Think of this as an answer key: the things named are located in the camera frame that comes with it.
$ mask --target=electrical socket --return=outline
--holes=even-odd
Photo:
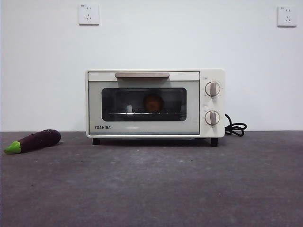
[[[78,20],[80,25],[98,25],[99,24],[99,5],[79,5]]]
[[[296,8],[292,6],[278,7],[278,27],[296,27],[297,26],[297,12]]]

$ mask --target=glass window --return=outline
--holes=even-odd
[[[105,88],[102,119],[106,122],[184,121],[186,90],[172,88]]]

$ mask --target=control knob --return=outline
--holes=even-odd
[[[220,92],[220,85],[217,82],[209,82],[205,86],[205,92],[211,96],[214,97]]]
[[[220,115],[216,111],[209,111],[205,114],[205,121],[209,125],[216,125],[220,120]]]

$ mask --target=white toaster oven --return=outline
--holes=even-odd
[[[225,72],[88,70],[86,135],[101,138],[211,138],[224,136]]]

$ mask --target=oven door handle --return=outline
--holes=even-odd
[[[162,78],[168,79],[169,72],[117,72],[115,77],[124,78]]]

